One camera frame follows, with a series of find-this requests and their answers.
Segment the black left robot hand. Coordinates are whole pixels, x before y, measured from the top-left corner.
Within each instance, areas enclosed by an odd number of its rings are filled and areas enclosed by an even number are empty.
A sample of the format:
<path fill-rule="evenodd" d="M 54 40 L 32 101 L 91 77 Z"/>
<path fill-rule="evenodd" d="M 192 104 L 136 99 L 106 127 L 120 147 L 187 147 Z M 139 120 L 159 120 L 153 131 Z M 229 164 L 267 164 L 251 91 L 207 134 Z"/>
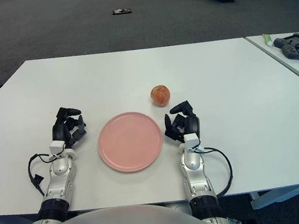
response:
<path fill-rule="evenodd" d="M 81 110 L 60 107 L 56 115 L 56 122 L 52 128 L 52 139 L 63 141 L 65 149 L 72 149 L 87 132 L 85 130 Z"/>

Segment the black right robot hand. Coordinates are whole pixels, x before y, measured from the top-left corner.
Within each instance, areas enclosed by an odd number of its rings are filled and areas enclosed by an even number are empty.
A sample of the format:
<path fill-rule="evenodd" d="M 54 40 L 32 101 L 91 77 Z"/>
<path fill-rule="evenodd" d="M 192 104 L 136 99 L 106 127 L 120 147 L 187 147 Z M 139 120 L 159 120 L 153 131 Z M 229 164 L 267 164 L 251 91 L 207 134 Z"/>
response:
<path fill-rule="evenodd" d="M 184 101 L 169 111 L 170 114 L 175 114 L 175 119 L 171 122 L 169 115 L 165 114 L 165 135 L 172 139 L 185 142 L 184 136 L 195 133 L 200 137 L 200 120 L 193 113 L 193 107 L 188 101 Z"/>

